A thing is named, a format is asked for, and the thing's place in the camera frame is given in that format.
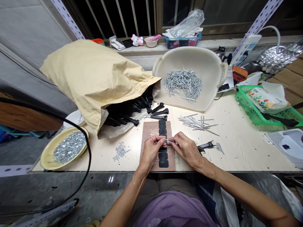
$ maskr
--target black rubber pad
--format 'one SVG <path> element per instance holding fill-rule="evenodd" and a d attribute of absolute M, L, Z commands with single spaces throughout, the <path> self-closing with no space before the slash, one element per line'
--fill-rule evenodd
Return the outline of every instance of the black rubber pad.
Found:
<path fill-rule="evenodd" d="M 159 129 L 159 134 L 166 134 L 167 130 L 166 129 Z"/>
<path fill-rule="evenodd" d="M 167 148 L 160 147 L 159 153 L 165 153 L 165 152 L 167 152 Z"/>
<path fill-rule="evenodd" d="M 166 125 L 159 125 L 160 129 L 166 129 Z"/>
<path fill-rule="evenodd" d="M 159 156 L 159 160 L 167 160 L 168 159 L 167 153 L 158 153 L 158 156 Z"/>
<path fill-rule="evenodd" d="M 166 125 L 166 120 L 159 120 L 159 125 Z"/>
<path fill-rule="evenodd" d="M 159 160 L 160 168 L 168 168 L 168 160 Z"/>

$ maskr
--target white table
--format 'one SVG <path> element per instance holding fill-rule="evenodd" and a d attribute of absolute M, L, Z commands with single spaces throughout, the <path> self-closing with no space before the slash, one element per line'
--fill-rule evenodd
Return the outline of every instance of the white table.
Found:
<path fill-rule="evenodd" d="M 220 143 L 221 153 L 215 147 L 205 149 L 206 157 L 216 166 L 229 172 L 299 172 L 275 145 L 267 144 L 265 132 L 260 131 L 246 115 L 245 111 L 238 105 L 235 100 L 235 91 L 225 92 L 223 96 L 213 101 L 208 110 L 204 113 L 205 119 L 214 119 L 212 124 L 219 124 L 211 128 L 219 136 L 213 135 L 206 131 L 193 131 L 192 128 L 182 125 L 178 120 L 179 116 L 191 115 L 198 112 L 186 110 L 179 107 L 165 105 L 169 109 L 168 120 L 171 121 L 172 134 L 182 131 L 197 145 L 214 140 Z M 137 127 L 131 128 L 126 133 L 113 139 L 97 139 L 97 135 L 87 125 L 84 127 L 89 131 L 90 146 L 92 150 L 92 163 L 90 171 L 96 172 L 119 172 L 135 171 L 139 165 L 140 148 L 142 139 L 143 122 L 156 121 L 155 119 L 146 118 L 140 121 Z M 124 142 L 130 151 L 126 157 L 114 162 L 113 157 L 116 155 L 115 148 L 120 142 Z M 191 171 L 192 169 L 185 161 L 175 152 L 176 171 Z M 86 171 L 88 164 L 88 152 L 86 151 L 80 158 L 68 164 L 58 171 Z M 43 168 L 40 161 L 32 170 L 41 172 Z"/>

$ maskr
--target purple shirt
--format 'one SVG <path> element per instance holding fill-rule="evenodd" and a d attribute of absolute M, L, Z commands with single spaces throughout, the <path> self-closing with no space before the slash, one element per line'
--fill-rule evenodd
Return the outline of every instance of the purple shirt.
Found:
<path fill-rule="evenodd" d="M 206 208 L 197 198 L 177 191 L 160 193 L 137 218 L 134 227 L 216 227 Z"/>

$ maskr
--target floor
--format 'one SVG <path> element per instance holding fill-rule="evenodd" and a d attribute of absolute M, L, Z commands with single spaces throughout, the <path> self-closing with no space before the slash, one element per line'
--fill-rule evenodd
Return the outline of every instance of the floor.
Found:
<path fill-rule="evenodd" d="M 48 144 L 46 138 L 22 137 L 0 143 L 0 165 L 29 165 Z M 132 173 L 90 173 L 75 198 L 78 208 L 63 219 L 59 226 L 79 226 L 102 219 L 122 193 Z M 35 173 L 0 178 L 0 212 L 30 211 L 52 196 L 60 202 L 76 190 L 84 173 Z M 10 224 L 15 218 L 0 219 Z"/>

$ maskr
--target white bucket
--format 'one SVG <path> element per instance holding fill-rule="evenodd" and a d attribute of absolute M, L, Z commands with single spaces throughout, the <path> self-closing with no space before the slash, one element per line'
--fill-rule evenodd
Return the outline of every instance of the white bucket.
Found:
<path fill-rule="evenodd" d="M 167 77 L 167 73 L 181 70 L 183 67 L 195 71 L 199 78 L 203 76 L 204 84 L 201 94 L 193 104 L 180 96 L 165 93 L 164 79 Z M 205 111 L 216 97 L 218 88 L 225 82 L 227 71 L 227 63 L 222 63 L 221 59 L 209 49 L 200 47 L 172 49 L 159 57 L 152 68 L 153 76 L 163 78 L 161 91 L 155 97 L 155 101 L 172 106 L 183 106 L 196 111 Z"/>

